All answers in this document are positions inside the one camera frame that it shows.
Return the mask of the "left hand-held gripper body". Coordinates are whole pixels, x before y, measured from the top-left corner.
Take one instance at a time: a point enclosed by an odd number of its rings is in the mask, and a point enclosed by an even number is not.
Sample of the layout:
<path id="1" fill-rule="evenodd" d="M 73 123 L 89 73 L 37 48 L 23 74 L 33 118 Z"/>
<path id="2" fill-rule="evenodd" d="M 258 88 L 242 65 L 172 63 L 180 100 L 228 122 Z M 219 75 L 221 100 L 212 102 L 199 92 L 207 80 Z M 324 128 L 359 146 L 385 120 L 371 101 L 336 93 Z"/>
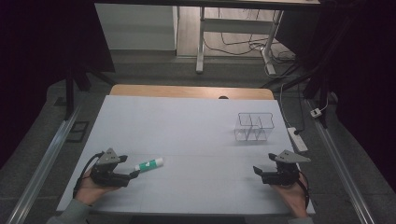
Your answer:
<path id="1" fill-rule="evenodd" d="M 120 162 L 119 156 L 112 148 L 102 152 L 91 169 L 92 181 L 103 187 L 127 187 L 130 181 L 129 175 L 114 172 L 119 163 L 123 162 Z"/>

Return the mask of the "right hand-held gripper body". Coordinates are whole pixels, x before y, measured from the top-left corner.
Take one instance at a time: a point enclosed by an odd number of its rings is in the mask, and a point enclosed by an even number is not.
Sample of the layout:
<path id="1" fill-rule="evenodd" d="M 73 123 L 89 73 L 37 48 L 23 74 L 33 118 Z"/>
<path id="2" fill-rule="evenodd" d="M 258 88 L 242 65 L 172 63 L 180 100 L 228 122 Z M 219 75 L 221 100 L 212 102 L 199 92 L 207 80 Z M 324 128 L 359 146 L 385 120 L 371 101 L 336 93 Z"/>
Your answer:
<path id="1" fill-rule="evenodd" d="M 311 162 L 311 160 L 294 152 L 284 150 L 276 157 L 276 171 L 263 172 L 262 182 L 269 185 L 289 186 L 299 180 L 299 162 Z"/>

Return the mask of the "green and white glue stick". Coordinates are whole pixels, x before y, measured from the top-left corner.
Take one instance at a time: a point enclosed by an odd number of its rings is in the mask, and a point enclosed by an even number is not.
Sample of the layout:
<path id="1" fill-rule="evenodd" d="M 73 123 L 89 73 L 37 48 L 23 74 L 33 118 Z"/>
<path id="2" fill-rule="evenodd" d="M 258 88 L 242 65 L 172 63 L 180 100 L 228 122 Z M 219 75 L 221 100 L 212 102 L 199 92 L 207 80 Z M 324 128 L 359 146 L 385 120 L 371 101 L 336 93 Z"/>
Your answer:
<path id="1" fill-rule="evenodd" d="M 137 164 L 134 169 L 139 172 L 146 172 L 163 166 L 163 158 L 145 161 Z"/>

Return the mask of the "person's left hand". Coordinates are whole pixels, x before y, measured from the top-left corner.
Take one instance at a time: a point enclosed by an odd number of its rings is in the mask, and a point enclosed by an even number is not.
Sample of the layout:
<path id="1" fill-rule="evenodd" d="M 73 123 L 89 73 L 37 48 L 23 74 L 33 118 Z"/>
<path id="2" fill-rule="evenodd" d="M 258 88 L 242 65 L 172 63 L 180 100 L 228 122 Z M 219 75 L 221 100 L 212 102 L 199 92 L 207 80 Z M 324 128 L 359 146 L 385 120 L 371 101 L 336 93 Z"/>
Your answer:
<path id="1" fill-rule="evenodd" d="M 75 200 L 86 205 L 95 204 L 103 195 L 110 191 L 117 190 L 117 187 L 103 187 L 96 185 L 91 179 L 91 169 L 89 169 L 82 177 L 81 184 L 78 188 Z"/>

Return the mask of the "person's right hand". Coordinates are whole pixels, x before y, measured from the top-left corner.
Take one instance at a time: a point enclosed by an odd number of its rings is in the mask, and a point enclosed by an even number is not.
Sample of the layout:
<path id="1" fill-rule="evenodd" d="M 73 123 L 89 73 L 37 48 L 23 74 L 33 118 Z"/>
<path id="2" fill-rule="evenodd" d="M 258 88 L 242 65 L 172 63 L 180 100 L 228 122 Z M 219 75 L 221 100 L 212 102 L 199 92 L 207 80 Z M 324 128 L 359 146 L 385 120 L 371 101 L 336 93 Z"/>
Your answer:
<path id="1" fill-rule="evenodd" d="M 304 190 L 307 188 L 307 183 L 302 174 L 299 174 L 299 181 L 304 185 L 301 187 L 298 183 L 290 186 L 272 185 L 281 197 L 283 203 L 289 208 L 290 213 L 296 218 L 308 217 L 305 207 Z"/>

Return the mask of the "white power strip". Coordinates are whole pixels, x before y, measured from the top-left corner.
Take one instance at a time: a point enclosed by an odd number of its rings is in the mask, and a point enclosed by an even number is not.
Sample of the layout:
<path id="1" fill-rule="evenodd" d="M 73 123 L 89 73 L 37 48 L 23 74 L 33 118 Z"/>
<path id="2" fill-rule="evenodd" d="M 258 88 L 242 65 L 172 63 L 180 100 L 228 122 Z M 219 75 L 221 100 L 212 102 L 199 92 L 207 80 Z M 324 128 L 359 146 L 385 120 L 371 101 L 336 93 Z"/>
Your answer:
<path id="1" fill-rule="evenodd" d="M 292 143 L 296 146 L 297 150 L 299 152 L 306 152 L 308 150 L 306 144 L 304 143 L 304 140 L 300 135 L 295 135 L 294 132 L 296 131 L 296 128 L 294 127 L 289 127 L 287 129 L 290 139 Z"/>

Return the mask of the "clear acrylic organizer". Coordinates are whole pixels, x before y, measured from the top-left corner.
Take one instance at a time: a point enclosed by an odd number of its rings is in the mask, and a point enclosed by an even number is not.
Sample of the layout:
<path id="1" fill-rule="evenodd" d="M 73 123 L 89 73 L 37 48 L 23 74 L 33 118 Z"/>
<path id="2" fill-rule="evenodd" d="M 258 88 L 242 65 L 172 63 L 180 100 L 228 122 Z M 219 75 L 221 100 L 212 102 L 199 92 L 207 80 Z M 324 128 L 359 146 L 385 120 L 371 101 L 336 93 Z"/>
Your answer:
<path id="1" fill-rule="evenodd" d="M 239 113 L 234 137 L 236 141 L 267 141 L 274 128 L 272 113 Z"/>

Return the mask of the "white table mat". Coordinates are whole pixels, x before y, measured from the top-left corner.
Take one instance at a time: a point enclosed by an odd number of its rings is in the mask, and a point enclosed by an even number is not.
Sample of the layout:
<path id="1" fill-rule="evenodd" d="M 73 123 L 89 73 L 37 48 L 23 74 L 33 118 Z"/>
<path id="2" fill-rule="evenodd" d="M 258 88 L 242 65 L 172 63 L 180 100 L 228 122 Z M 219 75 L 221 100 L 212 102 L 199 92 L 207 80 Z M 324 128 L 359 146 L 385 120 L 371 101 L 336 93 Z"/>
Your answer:
<path id="1" fill-rule="evenodd" d="M 239 114 L 270 113 L 275 128 L 265 141 L 238 141 Z M 276 165 L 269 154 L 292 148 L 275 100 L 193 99 L 108 95 L 72 174 L 78 178 L 94 154 L 113 148 L 129 174 L 145 161 L 163 166 L 109 192 L 99 213 L 134 215 L 274 215 L 288 208 L 253 169 Z"/>

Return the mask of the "black metal stand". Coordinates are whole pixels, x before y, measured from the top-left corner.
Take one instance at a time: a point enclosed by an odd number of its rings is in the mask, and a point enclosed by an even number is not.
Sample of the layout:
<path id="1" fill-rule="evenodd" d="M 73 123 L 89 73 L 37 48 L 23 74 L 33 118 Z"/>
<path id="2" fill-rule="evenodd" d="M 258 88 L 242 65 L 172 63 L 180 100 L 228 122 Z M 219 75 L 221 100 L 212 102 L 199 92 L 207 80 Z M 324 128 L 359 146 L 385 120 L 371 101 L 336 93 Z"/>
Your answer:
<path id="1" fill-rule="evenodd" d="M 66 114 L 64 119 L 69 120 L 75 111 L 74 86 L 80 91 L 89 91 L 92 84 L 89 81 L 88 73 L 98 77 L 111 87 L 117 85 L 117 82 L 106 76 L 103 72 L 89 66 L 87 63 L 78 63 L 70 67 L 65 78 L 66 87 Z"/>
<path id="2" fill-rule="evenodd" d="M 287 82 L 283 87 L 275 89 L 275 92 L 280 92 L 308 80 L 303 91 L 303 97 L 305 99 L 312 99 L 319 93 L 318 106 L 321 108 L 322 115 L 318 116 L 318 121 L 324 128 L 328 127 L 326 106 L 328 102 L 330 62 L 351 23 L 352 19 L 349 17 L 344 17 L 337 21 L 330 21 L 329 19 L 321 20 L 317 25 L 305 56 L 300 57 L 293 64 L 295 68 L 286 71 L 286 74 L 290 75 L 301 65 L 305 64 L 307 68 L 305 74 Z"/>

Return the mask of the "white cabinet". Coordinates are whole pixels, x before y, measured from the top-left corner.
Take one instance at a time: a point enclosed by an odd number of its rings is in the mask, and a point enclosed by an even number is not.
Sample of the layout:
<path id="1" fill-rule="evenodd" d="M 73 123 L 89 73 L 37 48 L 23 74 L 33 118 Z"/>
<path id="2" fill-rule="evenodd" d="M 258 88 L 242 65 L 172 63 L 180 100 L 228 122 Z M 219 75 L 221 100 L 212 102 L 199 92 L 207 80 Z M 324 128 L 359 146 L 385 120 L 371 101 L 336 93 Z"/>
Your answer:
<path id="1" fill-rule="evenodd" d="M 110 49 L 177 49 L 177 7 L 96 3 L 95 8 Z"/>

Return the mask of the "black floor socket frame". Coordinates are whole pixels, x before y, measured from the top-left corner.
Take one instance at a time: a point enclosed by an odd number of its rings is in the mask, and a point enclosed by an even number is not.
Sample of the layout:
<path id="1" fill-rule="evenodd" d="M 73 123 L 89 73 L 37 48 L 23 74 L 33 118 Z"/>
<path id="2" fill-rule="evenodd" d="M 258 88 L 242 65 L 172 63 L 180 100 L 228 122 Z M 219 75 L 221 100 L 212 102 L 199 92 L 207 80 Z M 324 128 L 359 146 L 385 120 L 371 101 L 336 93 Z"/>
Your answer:
<path id="1" fill-rule="evenodd" d="M 88 121 L 76 121 L 66 138 L 68 143 L 81 143 L 89 127 Z"/>

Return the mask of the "aluminium rail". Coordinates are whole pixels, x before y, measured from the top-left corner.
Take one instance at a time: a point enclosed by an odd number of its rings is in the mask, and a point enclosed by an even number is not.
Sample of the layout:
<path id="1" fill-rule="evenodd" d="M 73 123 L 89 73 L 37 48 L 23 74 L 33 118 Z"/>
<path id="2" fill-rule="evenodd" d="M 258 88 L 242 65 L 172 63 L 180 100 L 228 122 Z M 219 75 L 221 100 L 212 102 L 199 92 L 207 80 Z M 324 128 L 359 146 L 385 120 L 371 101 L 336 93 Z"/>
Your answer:
<path id="1" fill-rule="evenodd" d="M 319 119 L 314 119 L 311 115 L 308 115 L 308 120 L 311 120 L 315 125 L 321 142 L 327 150 L 333 168 L 343 184 L 348 200 L 352 204 L 360 223 L 375 224 L 374 215 L 364 200 L 363 194 L 349 170 L 350 164 L 347 162 L 358 162 L 360 153 L 355 153 L 352 150 L 355 139 L 344 128 L 335 130 L 329 121 L 326 121 L 325 125 L 323 125 Z"/>
<path id="2" fill-rule="evenodd" d="M 43 187 L 45 180 L 47 179 L 50 170 L 64 145 L 66 136 L 69 134 L 76 121 L 80 109 L 81 105 L 78 105 L 70 114 L 68 119 L 61 123 L 61 126 L 52 138 L 42 160 L 35 169 L 32 178 L 28 182 L 11 215 L 7 219 L 6 224 L 23 224 L 24 220 L 27 218 L 39 191 Z"/>

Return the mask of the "white desk frame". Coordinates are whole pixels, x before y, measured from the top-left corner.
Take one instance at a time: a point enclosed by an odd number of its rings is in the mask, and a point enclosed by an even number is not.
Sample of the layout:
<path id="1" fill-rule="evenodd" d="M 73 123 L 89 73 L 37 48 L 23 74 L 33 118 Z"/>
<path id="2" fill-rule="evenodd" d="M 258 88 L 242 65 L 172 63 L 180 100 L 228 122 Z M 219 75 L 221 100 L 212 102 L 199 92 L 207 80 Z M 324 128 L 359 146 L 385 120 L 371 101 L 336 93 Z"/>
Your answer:
<path id="1" fill-rule="evenodd" d="M 206 18 L 205 8 L 200 7 L 200 23 L 199 23 L 199 42 L 197 49 L 197 61 L 195 71 L 202 74 L 204 71 L 204 34 L 205 33 L 231 33 L 231 34 L 252 34 L 267 35 L 268 39 L 264 47 L 260 47 L 265 71 L 268 75 L 274 76 L 276 70 L 270 57 L 270 50 L 276 36 L 276 31 L 282 17 L 282 10 L 275 10 L 274 17 L 271 21 L 248 21 L 248 20 L 232 20 L 220 18 Z"/>

